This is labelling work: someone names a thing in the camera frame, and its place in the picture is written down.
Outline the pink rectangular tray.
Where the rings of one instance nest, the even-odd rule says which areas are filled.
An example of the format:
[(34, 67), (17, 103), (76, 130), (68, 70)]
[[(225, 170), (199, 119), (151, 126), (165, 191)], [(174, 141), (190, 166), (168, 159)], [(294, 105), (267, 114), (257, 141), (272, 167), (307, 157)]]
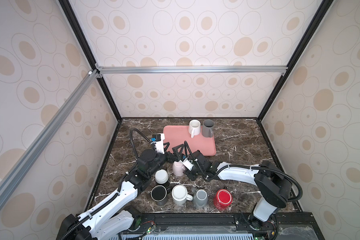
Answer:
[(191, 138), (188, 132), (188, 126), (165, 126), (163, 128), (165, 135), (164, 143), (169, 142), (169, 152), (173, 152), (172, 148), (181, 145), (187, 141), (192, 152), (199, 150), (204, 156), (214, 156), (216, 154), (216, 145), (214, 138), (205, 138), (202, 134)]

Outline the pale pink mug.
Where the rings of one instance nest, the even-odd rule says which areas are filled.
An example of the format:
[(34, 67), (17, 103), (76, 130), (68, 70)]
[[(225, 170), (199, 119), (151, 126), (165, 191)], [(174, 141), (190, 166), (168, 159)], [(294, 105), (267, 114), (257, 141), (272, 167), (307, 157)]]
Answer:
[(173, 174), (177, 177), (181, 177), (184, 175), (186, 167), (183, 165), (182, 162), (174, 162), (172, 166)]

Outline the white mug with handle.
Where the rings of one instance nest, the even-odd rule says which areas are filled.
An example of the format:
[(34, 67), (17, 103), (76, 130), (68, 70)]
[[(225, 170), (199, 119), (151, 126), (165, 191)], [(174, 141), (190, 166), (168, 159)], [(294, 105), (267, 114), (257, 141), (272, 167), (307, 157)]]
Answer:
[(201, 133), (201, 122), (198, 120), (191, 120), (189, 122), (188, 132), (191, 135), (191, 138), (199, 135)]

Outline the tall grey mug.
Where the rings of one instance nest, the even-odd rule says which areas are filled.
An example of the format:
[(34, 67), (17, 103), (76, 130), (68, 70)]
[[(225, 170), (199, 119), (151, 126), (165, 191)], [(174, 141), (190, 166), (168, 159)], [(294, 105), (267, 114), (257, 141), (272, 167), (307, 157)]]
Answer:
[(203, 127), (202, 127), (202, 135), (205, 138), (213, 138), (214, 137), (214, 121), (210, 119), (206, 119), (203, 121)]

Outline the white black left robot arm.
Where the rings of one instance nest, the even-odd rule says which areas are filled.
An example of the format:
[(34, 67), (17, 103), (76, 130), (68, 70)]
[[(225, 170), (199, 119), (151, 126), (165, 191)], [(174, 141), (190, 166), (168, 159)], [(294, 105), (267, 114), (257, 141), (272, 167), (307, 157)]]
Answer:
[(169, 143), (149, 141), (151, 147), (141, 154), (133, 150), (135, 165), (125, 173), (118, 188), (95, 207), (78, 215), (66, 217), (59, 229), (58, 240), (108, 240), (117, 234), (140, 225), (141, 214), (133, 207), (124, 206), (138, 197), (152, 182), (153, 176), (165, 163), (185, 159), (184, 145), (167, 149)]

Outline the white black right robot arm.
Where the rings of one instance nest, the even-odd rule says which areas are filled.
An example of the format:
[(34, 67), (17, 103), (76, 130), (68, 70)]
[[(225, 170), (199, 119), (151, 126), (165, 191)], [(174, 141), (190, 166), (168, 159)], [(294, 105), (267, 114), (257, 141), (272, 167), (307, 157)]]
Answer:
[(258, 229), (261, 223), (267, 222), (287, 203), (298, 201), (303, 196), (298, 181), (269, 161), (262, 161), (258, 165), (210, 162), (200, 151), (192, 153), (187, 142), (173, 147), (171, 153), (166, 152), (166, 156), (170, 163), (181, 163), (184, 173), (192, 181), (202, 177), (207, 182), (234, 180), (257, 186), (262, 197), (247, 220), (253, 229)]

